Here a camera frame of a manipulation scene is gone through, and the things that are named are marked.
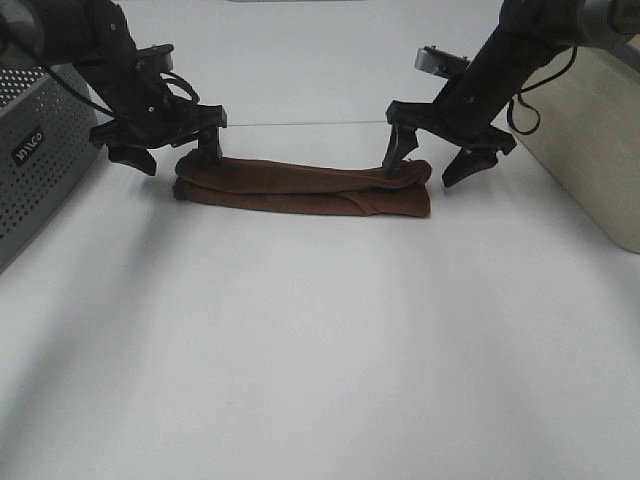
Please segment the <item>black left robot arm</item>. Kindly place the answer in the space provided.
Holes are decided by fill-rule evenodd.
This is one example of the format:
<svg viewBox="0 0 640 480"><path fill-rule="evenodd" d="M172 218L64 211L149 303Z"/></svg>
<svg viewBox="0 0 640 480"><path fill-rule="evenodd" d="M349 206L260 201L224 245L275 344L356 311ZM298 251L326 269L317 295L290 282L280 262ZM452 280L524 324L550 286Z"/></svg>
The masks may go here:
<svg viewBox="0 0 640 480"><path fill-rule="evenodd" d="M196 152L219 161L219 131L227 125L221 105L200 102L173 71L170 44L140 49L120 5L113 1L4 1L1 63L37 66L69 94L95 104L55 73L70 65L102 100L109 122L91 129L90 142L110 161L154 175L151 152L194 142Z"/></svg>

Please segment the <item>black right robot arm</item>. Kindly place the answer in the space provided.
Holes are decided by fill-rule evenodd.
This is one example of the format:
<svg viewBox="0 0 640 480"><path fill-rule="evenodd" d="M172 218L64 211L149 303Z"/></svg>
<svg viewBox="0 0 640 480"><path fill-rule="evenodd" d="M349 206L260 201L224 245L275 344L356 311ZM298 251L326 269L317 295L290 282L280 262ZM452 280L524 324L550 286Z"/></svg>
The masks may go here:
<svg viewBox="0 0 640 480"><path fill-rule="evenodd" d="M509 154L516 142L492 122L522 100L538 69L564 51L615 49L638 32L636 1L503 2L497 27L473 59L435 46L418 50L416 69L446 83L430 103L391 102L383 169L395 170L417 148L420 130L460 148L442 175L445 186L494 167L497 155Z"/></svg>

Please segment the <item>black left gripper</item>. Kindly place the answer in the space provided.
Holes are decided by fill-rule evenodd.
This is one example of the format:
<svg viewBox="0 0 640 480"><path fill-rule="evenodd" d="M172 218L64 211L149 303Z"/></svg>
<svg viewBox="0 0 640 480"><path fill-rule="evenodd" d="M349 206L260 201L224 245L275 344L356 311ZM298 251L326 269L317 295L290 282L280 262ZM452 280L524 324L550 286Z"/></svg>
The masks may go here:
<svg viewBox="0 0 640 480"><path fill-rule="evenodd" d="M159 96L135 113L119 113L114 120L90 131L96 146L108 146L112 163L155 176L157 163L146 149L170 145L177 147L197 141L197 151L207 161L223 158L219 130L227 126L227 113L221 105L203 105L184 78L162 74Z"/></svg>

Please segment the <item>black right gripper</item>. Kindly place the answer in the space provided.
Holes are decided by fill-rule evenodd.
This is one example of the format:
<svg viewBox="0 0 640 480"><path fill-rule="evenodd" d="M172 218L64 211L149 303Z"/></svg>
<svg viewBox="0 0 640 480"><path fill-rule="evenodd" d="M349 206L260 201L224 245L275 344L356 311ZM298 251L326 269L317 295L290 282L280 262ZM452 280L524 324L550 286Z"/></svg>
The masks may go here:
<svg viewBox="0 0 640 480"><path fill-rule="evenodd" d="M463 149L442 174L446 188L498 164L497 152L515 148L513 136L492 125L500 108L466 85L463 74L450 78L428 103L394 100L385 115L391 126L382 168L394 170L418 147L417 132L424 130Z"/></svg>

